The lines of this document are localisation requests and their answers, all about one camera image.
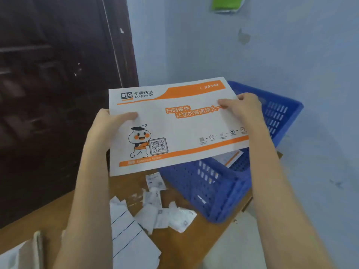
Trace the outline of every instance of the wall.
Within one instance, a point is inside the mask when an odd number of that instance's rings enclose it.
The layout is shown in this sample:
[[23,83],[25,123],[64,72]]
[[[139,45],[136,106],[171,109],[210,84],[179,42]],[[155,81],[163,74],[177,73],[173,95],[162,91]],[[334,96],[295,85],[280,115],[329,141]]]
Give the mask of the wall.
[[164,0],[127,0],[140,86],[167,83]]
[[234,15],[210,4],[165,0],[168,82],[224,76],[303,102],[282,163],[335,262],[357,268],[359,0],[246,0]]

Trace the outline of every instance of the hand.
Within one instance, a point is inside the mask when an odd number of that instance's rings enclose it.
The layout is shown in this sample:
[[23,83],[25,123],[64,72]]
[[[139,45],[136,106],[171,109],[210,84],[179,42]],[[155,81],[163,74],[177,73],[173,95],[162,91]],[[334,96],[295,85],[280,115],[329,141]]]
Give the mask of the hand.
[[85,145],[106,152],[110,148],[110,141],[120,125],[127,120],[134,120],[137,116],[137,112],[110,115],[108,109],[100,109],[87,133]]
[[256,128],[266,128],[263,113],[262,103],[258,100],[258,96],[253,93],[242,93],[236,99],[219,99],[218,104],[224,107],[229,107],[235,116],[240,118],[244,127],[249,134]]

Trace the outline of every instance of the person's left arm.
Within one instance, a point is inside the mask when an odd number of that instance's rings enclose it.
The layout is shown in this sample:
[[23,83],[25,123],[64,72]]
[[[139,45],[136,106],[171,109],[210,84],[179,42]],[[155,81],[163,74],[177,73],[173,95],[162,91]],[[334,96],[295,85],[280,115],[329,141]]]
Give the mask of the person's left arm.
[[101,109],[89,130],[74,200],[54,269],[112,269],[112,235],[106,152],[120,125],[137,112],[110,115]]

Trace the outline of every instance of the orange stripe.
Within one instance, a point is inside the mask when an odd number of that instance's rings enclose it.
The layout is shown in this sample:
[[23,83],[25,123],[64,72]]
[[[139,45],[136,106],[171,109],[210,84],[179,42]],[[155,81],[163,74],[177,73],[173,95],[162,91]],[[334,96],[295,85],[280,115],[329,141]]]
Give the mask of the orange stripe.
[[238,154],[239,154],[239,152],[235,153],[235,155],[233,157],[231,157],[231,159],[224,166],[227,166]]
[[223,89],[225,89],[225,86],[223,85],[222,81],[220,81],[220,80],[209,81],[209,82],[204,82],[204,83],[200,83],[200,84],[171,87],[171,88],[168,88],[164,94],[162,94],[161,96],[159,96],[157,98],[143,99],[143,100],[138,100],[138,101],[133,101],[133,102],[118,103],[118,105],[124,105],[126,103],[137,103],[137,102],[143,102],[143,101],[159,100],[159,99],[181,98],[181,97],[199,95],[199,94],[204,94],[204,93],[208,93],[211,91],[218,91],[218,90],[223,90]]
[[235,138],[235,139],[224,140],[224,141],[219,142],[219,143],[213,143],[213,144],[209,144],[207,146],[201,146],[201,147],[192,148],[192,149],[188,149],[188,150],[181,150],[181,151],[161,154],[161,155],[158,155],[158,156],[140,158],[140,159],[137,159],[137,160],[122,161],[122,162],[119,163],[119,166],[124,167],[124,166],[139,164],[139,163],[155,161],[155,160],[162,160],[164,158],[178,157],[178,156],[183,156],[183,155],[187,155],[187,154],[194,154],[194,153],[198,153],[198,152],[202,152],[202,151],[207,151],[207,150],[210,150],[210,149],[213,149],[213,148],[225,146],[225,145],[228,145],[228,144],[232,144],[232,143],[242,142],[242,141],[248,140],[248,139],[249,139],[248,136],[242,136],[242,137],[238,137],[238,138]]

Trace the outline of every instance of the mascot face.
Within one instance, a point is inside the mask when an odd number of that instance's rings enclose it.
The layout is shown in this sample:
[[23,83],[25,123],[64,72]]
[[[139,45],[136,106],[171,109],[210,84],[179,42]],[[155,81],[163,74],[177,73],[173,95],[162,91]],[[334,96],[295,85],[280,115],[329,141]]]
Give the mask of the mascot face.
[[151,139],[151,132],[145,130],[147,125],[132,127],[133,132],[128,136],[130,143],[148,142]]

